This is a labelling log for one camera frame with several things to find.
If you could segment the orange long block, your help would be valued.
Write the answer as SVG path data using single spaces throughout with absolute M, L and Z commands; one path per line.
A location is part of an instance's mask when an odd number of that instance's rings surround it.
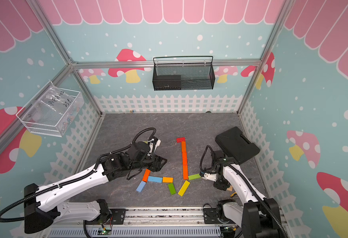
M 143 179 L 142 179 L 144 182 L 148 182 L 148 178 L 150 176 L 150 173 L 151 173 L 151 171 L 149 169 L 145 170 L 145 173 L 144 173 L 144 176 L 143 176 Z

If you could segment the blue long block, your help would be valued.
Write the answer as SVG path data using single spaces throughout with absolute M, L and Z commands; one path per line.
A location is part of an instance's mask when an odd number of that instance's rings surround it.
M 161 178 L 161 177 L 149 176 L 149 177 L 148 177 L 148 181 L 149 181 L 149 182 L 162 183 L 162 182 L 163 182 L 163 178 Z

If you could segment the small orange-yellow block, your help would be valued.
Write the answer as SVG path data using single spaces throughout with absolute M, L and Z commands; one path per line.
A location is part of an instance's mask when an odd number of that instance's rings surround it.
M 174 178 L 172 177 L 163 177 L 162 182 L 163 183 L 173 183 Z

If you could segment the light blue block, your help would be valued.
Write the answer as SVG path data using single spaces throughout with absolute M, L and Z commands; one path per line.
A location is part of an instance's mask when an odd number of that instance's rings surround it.
M 142 181 L 140 182 L 140 184 L 138 185 L 136 191 L 137 191 L 137 192 L 142 192 L 143 189 L 144 189 L 144 187 L 145 187 L 145 185 L 146 185 L 146 182 L 142 180 Z

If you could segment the red block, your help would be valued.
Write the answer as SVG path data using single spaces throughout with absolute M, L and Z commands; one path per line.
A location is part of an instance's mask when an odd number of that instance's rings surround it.
M 185 142 L 185 137 L 177 138 L 177 143 Z

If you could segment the yellow-green wide block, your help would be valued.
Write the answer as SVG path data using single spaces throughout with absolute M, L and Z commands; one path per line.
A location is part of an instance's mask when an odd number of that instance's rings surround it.
M 178 195 L 183 196 L 185 192 L 187 191 L 189 185 L 190 185 L 190 182 L 186 180 L 184 184 L 182 185 L 181 189 L 179 190 Z

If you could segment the green block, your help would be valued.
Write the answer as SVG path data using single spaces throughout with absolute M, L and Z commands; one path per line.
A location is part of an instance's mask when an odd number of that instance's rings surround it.
M 169 188 L 169 191 L 170 191 L 170 194 L 171 194 L 171 195 L 174 195 L 174 194 L 177 193 L 177 192 L 176 192 L 176 189 L 175 189 L 175 186 L 174 186 L 173 183 L 169 183 L 169 184 L 168 184 L 168 188 Z

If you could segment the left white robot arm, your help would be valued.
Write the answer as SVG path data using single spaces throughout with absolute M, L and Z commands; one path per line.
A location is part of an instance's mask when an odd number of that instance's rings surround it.
M 94 165 L 48 185 L 32 183 L 24 188 L 24 197 L 0 211 L 0 223 L 24 222 L 24 232 L 34 234 L 55 223 L 83 220 L 92 224 L 105 224 L 113 214 L 103 199 L 93 202 L 69 200 L 101 184 L 118 178 L 131 180 L 144 169 L 160 171 L 167 159 L 156 155 L 160 140 L 155 128 L 140 131 L 132 142 L 121 149 L 101 154 Z

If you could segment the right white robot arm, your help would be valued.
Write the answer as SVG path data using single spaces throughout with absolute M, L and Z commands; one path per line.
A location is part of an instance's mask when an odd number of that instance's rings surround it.
M 250 182 L 237 160 L 226 157 L 207 145 L 200 159 L 200 175 L 214 182 L 214 187 L 226 191 L 232 187 L 242 205 L 232 199 L 218 202 L 218 219 L 232 221 L 239 228 L 237 236 L 245 238 L 287 238 L 282 225 L 280 207 L 273 198 L 267 198 Z

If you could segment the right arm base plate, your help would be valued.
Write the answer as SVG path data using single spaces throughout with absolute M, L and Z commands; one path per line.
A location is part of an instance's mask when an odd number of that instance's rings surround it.
M 231 224 L 232 221 L 219 217 L 216 208 L 203 208 L 203 219 L 205 224 Z

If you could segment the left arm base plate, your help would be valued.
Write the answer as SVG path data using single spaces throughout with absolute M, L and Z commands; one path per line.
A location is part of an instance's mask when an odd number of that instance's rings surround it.
M 109 211 L 111 214 L 110 225 L 123 225 L 126 209 L 110 208 Z

